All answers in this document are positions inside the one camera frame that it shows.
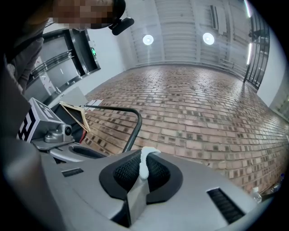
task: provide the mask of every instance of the black headset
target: black headset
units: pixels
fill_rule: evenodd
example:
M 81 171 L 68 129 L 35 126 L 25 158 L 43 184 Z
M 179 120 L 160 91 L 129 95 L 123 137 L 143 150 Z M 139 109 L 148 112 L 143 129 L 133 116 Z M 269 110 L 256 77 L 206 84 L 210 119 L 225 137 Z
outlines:
M 121 16 L 125 12 L 126 2 L 125 0 L 114 0 L 112 10 L 112 22 L 111 18 L 107 22 L 102 24 L 91 24 L 91 29 L 100 29 L 109 27 L 112 30 L 113 35 L 119 35 L 121 32 L 126 30 L 128 27 L 135 23 L 134 19 L 127 17 L 121 19 Z

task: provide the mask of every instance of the round ceiling light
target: round ceiling light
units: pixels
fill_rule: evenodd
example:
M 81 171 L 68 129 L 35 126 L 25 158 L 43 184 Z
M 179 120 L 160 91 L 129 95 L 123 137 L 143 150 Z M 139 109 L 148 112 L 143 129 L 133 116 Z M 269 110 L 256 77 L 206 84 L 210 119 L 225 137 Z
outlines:
M 152 37 L 150 34 L 147 34 L 144 36 L 143 42 L 145 45 L 151 45 L 154 42 L 154 37 Z
M 210 33 L 205 33 L 203 35 L 203 40 L 208 45 L 212 45 L 215 42 L 214 36 L 212 34 L 210 34 Z

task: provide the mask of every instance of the green exit sign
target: green exit sign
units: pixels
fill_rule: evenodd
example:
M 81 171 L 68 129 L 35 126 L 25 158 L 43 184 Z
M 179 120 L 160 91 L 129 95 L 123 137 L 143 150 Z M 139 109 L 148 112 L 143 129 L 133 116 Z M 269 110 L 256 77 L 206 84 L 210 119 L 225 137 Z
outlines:
M 93 55 L 96 55 L 96 52 L 95 52 L 94 48 L 91 48 L 91 52 L 92 52 Z

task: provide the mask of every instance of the metal gate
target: metal gate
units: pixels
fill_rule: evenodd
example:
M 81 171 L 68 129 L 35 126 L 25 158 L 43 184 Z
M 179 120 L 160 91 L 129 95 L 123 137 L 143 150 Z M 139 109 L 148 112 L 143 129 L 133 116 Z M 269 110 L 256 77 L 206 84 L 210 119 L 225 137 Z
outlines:
M 259 89 L 265 73 L 269 48 L 270 48 L 270 32 L 266 21 L 254 11 L 251 16 L 251 58 L 247 67 L 244 82 L 248 81 L 256 89 Z

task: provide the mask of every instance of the black curved handle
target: black curved handle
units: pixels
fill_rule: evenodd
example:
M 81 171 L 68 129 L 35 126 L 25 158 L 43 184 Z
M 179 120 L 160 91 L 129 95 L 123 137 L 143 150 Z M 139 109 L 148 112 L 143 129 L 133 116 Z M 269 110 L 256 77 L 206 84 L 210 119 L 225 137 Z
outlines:
M 137 123 L 136 126 L 134 128 L 134 130 L 131 133 L 131 136 L 129 137 L 125 148 L 122 150 L 122 152 L 128 152 L 131 150 L 132 145 L 135 142 L 135 139 L 138 135 L 138 133 L 140 132 L 140 128 L 142 126 L 143 120 L 141 117 L 141 114 L 139 113 L 138 110 L 134 109 L 134 108 L 127 108 L 127 107 L 114 107 L 114 106 L 92 106 L 92 105 L 84 105 L 84 107 L 92 107 L 92 108 L 98 108 L 98 109 L 107 109 L 107 110 L 113 110 L 113 111 L 127 111 L 127 112 L 132 112 L 135 113 L 137 115 Z

